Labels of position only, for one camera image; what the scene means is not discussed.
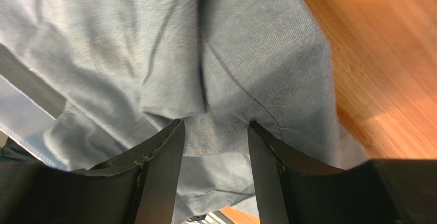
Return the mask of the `grey long sleeve shirt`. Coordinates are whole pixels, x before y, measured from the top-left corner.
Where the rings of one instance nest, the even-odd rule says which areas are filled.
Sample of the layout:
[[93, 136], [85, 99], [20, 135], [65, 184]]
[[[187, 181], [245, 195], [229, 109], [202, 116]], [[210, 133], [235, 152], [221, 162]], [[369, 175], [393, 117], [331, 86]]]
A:
[[248, 125], [332, 166], [368, 159], [339, 124], [331, 48], [303, 0], [1, 0], [1, 44], [65, 100], [33, 158], [90, 168], [185, 123], [173, 223], [257, 214]]

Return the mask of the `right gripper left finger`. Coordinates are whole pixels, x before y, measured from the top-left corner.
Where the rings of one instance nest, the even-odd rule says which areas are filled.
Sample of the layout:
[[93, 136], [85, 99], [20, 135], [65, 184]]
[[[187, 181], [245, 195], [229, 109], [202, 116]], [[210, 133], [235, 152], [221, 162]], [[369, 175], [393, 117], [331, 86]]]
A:
[[1, 223], [171, 223], [185, 126], [175, 120], [91, 169], [1, 163]]

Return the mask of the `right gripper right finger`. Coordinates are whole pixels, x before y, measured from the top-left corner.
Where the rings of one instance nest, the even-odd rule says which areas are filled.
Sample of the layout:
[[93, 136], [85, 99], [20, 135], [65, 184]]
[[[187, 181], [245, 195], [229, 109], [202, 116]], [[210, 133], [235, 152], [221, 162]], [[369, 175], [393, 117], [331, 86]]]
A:
[[261, 223], [436, 223], [436, 161], [372, 159], [342, 170], [260, 124], [248, 145]]

